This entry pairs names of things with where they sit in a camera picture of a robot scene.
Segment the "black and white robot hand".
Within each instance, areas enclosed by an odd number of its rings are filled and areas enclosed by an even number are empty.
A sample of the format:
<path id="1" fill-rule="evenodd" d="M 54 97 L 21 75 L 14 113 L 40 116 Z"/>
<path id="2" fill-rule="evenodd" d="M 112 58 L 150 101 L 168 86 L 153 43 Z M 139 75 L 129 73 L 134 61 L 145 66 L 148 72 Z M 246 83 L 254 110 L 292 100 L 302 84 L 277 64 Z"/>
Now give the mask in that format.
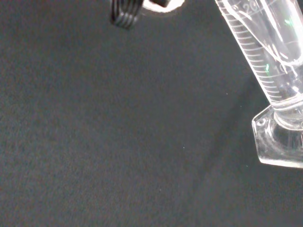
<path id="1" fill-rule="evenodd" d="M 167 15 L 184 5 L 184 0 L 111 0 L 109 8 L 110 23 L 118 28 L 129 30 L 146 12 Z"/>

